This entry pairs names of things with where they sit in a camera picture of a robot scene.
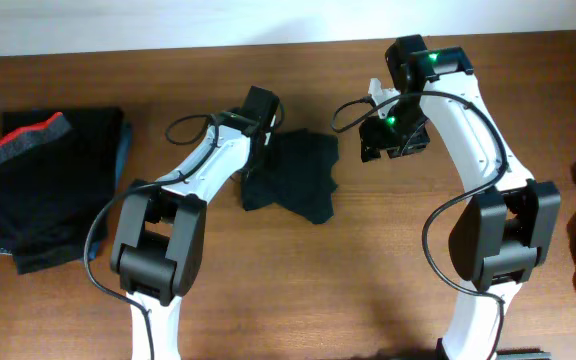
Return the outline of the black nike t-shirt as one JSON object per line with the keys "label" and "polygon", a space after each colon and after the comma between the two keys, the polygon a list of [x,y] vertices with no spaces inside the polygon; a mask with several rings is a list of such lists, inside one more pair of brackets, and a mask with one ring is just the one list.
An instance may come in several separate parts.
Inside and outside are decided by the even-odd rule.
{"label": "black nike t-shirt", "polygon": [[334,215],[337,183],[332,169],[338,160],[333,135],[307,129],[279,133],[263,165],[242,179],[242,207],[252,211],[277,204],[315,225],[324,224]]}

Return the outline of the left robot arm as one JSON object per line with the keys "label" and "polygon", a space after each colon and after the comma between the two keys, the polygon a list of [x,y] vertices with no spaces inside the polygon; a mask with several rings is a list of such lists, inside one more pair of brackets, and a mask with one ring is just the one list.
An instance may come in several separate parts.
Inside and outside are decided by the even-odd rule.
{"label": "left robot arm", "polygon": [[282,112],[277,95],[253,86],[242,106],[206,115],[181,164],[132,184],[110,256],[131,307],[132,358],[179,358],[181,303],[201,266],[208,204],[234,173],[264,160]]}

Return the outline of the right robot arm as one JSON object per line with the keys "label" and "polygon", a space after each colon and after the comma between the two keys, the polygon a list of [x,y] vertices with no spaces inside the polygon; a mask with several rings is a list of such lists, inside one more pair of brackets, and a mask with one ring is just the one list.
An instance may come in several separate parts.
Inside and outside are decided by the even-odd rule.
{"label": "right robot arm", "polygon": [[359,127],[361,158],[390,158],[423,151],[425,126],[433,123],[458,171],[464,192],[434,210],[422,227],[422,249],[433,221],[464,202],[449,234],[450,280],[457,291],[447,332],[438,339],[437,359],[500,359],[505,315],[535,268],[547,257],[561,204],[555,184],[538,182],[515,157],[489,114],[474,68],[460,47],[430,50],[419,35],[400,37],[386,50],[393,88],[369,85],[372,110]]}

